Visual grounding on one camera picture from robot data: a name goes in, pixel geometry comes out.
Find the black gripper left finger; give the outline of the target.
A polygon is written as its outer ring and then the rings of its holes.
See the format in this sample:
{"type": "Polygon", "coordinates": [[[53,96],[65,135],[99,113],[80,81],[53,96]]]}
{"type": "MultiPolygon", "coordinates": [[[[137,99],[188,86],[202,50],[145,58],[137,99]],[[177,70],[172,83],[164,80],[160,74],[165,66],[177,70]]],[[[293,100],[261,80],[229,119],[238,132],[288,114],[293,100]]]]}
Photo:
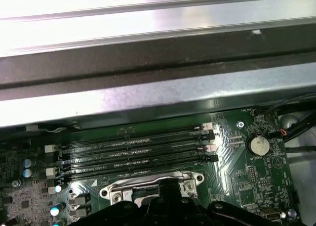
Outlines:
{"type": "Polygon", "coordinates": [[[160,180],[158,197],[148,207],[122,201],[79,220],[80,226],[160,226],[168,221],[172,179],[160,180]]]}

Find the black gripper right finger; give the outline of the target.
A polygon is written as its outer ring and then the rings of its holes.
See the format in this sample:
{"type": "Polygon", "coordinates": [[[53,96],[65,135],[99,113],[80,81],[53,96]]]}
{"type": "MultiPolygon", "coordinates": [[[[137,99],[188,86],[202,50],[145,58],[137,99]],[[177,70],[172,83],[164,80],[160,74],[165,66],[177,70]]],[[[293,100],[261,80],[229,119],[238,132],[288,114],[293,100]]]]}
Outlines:
{"type": "Polygon", "coordinates": [[[223,201],[198,206],[170,180],[170,218],[176,226],[275,226],[276,223],[223,201]]]}

